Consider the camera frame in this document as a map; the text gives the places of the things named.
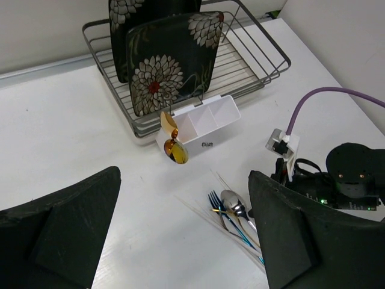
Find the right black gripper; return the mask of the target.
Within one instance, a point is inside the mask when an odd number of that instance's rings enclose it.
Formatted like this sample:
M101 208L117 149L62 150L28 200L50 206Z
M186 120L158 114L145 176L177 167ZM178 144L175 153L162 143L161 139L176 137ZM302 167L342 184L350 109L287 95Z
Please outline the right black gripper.
M315 168L318 172L313 173L302 169L299 166L301 163ZM275 172L270 176L273 180L323 205L331 208L339 207L333 179L327 172L322 172L314 162L304 158L297 159L294 164L292 181L288 178L286 161L283 158L277 159L275 167Z

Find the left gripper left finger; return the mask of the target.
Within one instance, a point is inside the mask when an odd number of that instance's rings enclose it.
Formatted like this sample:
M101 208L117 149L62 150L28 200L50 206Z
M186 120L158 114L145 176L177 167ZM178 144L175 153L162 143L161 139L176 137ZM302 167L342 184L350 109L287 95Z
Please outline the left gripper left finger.
M1 211L1 288L91 288L121 186L108 167Z

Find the gold spoon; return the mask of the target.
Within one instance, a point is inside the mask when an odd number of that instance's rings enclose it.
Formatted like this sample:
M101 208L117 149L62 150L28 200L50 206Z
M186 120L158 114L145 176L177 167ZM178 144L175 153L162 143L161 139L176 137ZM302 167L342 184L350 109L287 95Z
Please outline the gold spoon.
M185 164L188 161L188 152L178 141L178 127L170 114L163 111L160 115L161 128L170 137L164 143L165 154L177 164Z

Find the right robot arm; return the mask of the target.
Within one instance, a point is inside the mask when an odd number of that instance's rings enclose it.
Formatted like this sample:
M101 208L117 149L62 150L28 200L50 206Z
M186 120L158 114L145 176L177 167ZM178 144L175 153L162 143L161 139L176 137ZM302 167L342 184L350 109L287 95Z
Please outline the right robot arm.
M286 161L278 158L271 178L288 189L337 210L375 211L384 204L384 149L344 143L332 149L326 171L298 158L292 179Z

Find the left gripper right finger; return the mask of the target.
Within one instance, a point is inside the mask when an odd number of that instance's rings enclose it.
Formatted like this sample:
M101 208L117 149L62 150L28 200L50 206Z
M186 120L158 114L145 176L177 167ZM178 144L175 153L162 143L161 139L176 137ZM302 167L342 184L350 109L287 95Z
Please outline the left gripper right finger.
M384 223L334 210L252 170L270 288L384 288Z

